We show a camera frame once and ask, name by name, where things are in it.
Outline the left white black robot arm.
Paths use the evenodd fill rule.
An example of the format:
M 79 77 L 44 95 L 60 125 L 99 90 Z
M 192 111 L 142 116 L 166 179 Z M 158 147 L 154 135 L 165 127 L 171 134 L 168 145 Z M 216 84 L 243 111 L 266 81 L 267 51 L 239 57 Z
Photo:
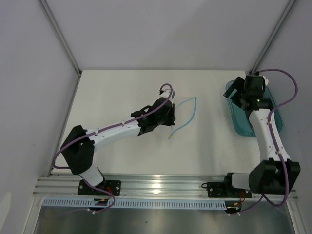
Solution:
M 75 126 L 62 144 L 61 154 L 72 174 L 79 175 L 93 194 L 100 195 L 105 191 L 106 183 L 99 168 L 93 164 L 95 152 L 110 143 L 152 132 L 160 125 L 173 126 L 175 120 L 173 99 L 160 97 L 153 105 L 131 113 L 124 124 L 105 127 L 104 131 Z

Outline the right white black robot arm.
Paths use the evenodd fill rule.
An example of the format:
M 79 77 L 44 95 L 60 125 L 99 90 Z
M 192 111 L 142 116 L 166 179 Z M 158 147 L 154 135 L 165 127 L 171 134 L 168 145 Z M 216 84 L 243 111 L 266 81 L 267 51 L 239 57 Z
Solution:
M 260 163 L 249 173 L 228 173 L 223 193 L 235 196 L 240 189 L 256 194 L 287 195 L 300 173 L 298 162 L 286 152 L 275 122 L 271 98 L 265 97 L 266 81 L 263 76 L 237 77 L 226 89 L 224 97 L 244 111 L 255 132 Z

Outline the clear zip top bag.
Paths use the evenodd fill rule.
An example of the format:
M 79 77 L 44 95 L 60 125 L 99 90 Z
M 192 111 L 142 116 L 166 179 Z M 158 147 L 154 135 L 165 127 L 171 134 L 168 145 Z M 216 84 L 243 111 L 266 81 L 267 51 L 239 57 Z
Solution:
M 178 139 L 183 135 L 187 135 L 194 122 L 197 112 L 196 96 L 176 96 L 175 104 L 175 121 L 172 126 L 162 126 L 165 130 L 168 140 Z

